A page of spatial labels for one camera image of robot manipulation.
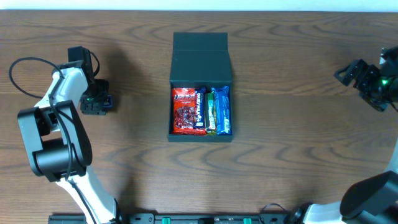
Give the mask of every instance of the white wall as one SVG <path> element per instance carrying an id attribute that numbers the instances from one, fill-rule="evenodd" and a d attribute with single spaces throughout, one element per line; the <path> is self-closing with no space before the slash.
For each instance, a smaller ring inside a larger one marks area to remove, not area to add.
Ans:
<path id="1" fill-rule="evenodd" d="M 398 0 L 0 0 L 0 9 L 398 12 Z"/>

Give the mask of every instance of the green snack wrapper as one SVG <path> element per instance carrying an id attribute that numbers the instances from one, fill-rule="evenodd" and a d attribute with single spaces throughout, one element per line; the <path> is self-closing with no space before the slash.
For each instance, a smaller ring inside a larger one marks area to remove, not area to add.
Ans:
<path id="1" fill-rule="evenodd" d="M 217 122 L 216 122 L 216 108 L 214 101 L 214 93 L 206 94 L 206 103 L 205 103 L 205 123 L 206 123 L 206 132 L 208 135 L 215 135 L 217 131 Z"/>

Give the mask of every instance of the open box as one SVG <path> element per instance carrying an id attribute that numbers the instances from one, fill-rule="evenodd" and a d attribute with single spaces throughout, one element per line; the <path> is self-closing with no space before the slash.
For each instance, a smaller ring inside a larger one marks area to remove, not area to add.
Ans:
<path id="1" fill-rule="evenodd" d="M 172 134 L 174 128 L 173 88 L 229 86 L 230 135 L 194 136 Z M 233 139 L 232 69 L 227 33 L 174 33 L 170 71 L 170 142 L 231 142 Z"/>

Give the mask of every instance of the blue snack wrapper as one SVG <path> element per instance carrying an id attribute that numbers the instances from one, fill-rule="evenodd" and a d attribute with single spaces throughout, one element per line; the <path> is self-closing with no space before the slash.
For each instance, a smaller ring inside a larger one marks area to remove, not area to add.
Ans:
<path id="1" fill-rule="evenodd" d="M 195 125 L 193 128 L 205 128 L 205 93 L 206 88 L 195 90 Z"/>
<path id="2" fill-rule="evenodd" d="M 229 87 L 211 88 L 214 92 L 217 117 L 217 134 L 232 134 L 229 115 Z"/>

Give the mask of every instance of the wooden table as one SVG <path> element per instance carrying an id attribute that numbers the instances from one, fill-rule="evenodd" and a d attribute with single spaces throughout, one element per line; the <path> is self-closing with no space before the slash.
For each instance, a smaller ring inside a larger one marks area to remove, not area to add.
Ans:
<path id="1" fill-rule="evenodd" d="M 379 113 L 333 73 L 378 63 L 398 40 L 397 14 L 326 12 L 1 11 L 0 222 L 46 223 L 81 213 L 66 191 L 29 168 L 17 124 L 37 99 L 8 79 L 17 58 L 67 61 L 83 45 L 100 62 L 117 108 L 81 116 L 93 167 L 125 211 L 258 212 L 271 202 L 341 200 L 383 171 L 398 114 Z M 234 70 L 232 143 L 167 142 L 173 32 L 228 32 Z M 22 62 L 20 86 L 47 91 L 52 68 Z"/>

